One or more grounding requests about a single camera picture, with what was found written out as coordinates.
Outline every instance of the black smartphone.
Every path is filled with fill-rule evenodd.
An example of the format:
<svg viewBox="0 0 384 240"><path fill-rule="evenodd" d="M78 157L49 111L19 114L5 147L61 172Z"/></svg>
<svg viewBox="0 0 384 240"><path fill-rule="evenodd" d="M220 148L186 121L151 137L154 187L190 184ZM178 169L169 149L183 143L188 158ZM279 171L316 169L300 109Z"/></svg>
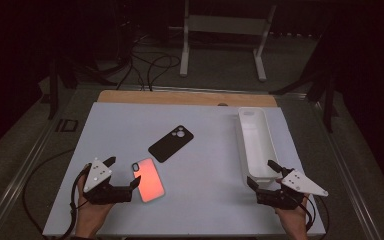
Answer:
<svg viewBox="0 0 384 240"><path fill-rule="evenodd" d="M184 126L179 125L150 146L148 151L158 162L163 163L192 139L193 134Z"/></svg>

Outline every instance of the orange phone case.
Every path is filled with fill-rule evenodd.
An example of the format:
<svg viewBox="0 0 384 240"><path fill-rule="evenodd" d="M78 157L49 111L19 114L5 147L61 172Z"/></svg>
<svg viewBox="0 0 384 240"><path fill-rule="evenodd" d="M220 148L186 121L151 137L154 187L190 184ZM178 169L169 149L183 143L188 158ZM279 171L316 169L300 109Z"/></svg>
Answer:
<svg viewBox="0 0 384 240"><path fill-rule="evenodd" d="M133 163L132 169L135 178L141 176L138 188L143 202L149 202L164 195L164 187L152 158Z"/></svg>

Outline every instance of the hand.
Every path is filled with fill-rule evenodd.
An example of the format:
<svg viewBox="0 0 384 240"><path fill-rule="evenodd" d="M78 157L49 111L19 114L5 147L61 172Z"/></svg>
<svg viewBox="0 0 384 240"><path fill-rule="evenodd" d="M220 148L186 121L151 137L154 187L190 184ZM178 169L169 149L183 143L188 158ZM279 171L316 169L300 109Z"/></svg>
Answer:
<svg viewBox="0 0 384 240"><path fill-rule="evenodd" d="M77 183L77 190L79 191L77 206L81 207L78 209L75 236L83 238L94 238L96 232L104 224L105 218L107 217L114 204L93 205L87 202L86 198L83 196L83 187L85 181L86 175L82 175Z"/></svg>
<svg viewBox="0 0 384 240"><path fill-rule="evenodd" d="M304 207L307 207L306 197L304 197L302 200L302 205ZM274 210L279 216L282 227L285 229L285 232L288 234L289 238L294 240L308 239L307 229L305 226L306 213L301 207L297 207L294 210L283 210L280 208L275 208Z"/></svg>

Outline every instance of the table surface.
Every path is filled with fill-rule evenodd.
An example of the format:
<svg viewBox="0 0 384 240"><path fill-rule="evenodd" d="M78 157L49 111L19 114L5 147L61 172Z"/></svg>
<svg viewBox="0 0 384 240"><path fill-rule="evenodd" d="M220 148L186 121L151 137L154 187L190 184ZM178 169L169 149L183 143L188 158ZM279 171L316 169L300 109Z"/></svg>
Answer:
<svg viewBox="0 0 384 240"><path fill-rule="evenodd" d="M135 190L132 202L117 204L98 234L153 237L284 234L273 209L257 204L255 193L242 180L235 135L238 106L267 104L270 107L264 110L279 163L303 171L282 111L273 97L104 91L98 101L92 107L67 169L45 235L65 232L69 224L69 191L84 164L95 157L105 160L116 156L110 183L127 185L133 179L131 164L152 157L148 147L180 124L194 134L194 139L165 163L154 161L166 194L143 203ZM229 107L214 106L220 102ZM279 186L273 183L269 188ZM323 233L318 218L309 234Z"/></svg>

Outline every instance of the white plastic container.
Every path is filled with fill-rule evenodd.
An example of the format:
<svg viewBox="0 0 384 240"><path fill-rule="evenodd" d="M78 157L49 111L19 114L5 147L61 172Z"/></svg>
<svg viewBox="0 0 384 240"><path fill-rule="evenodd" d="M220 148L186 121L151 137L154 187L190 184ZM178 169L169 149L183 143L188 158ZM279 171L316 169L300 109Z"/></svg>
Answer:
<svg viewBox="0 0 384 240"><path fill-rule="evenodd" d="M238 115L236 132L244 183L247 185L246 178L249 176L265 188L281 174L267 165L268 160L278 161L264 110L242 107Z"/></svg>

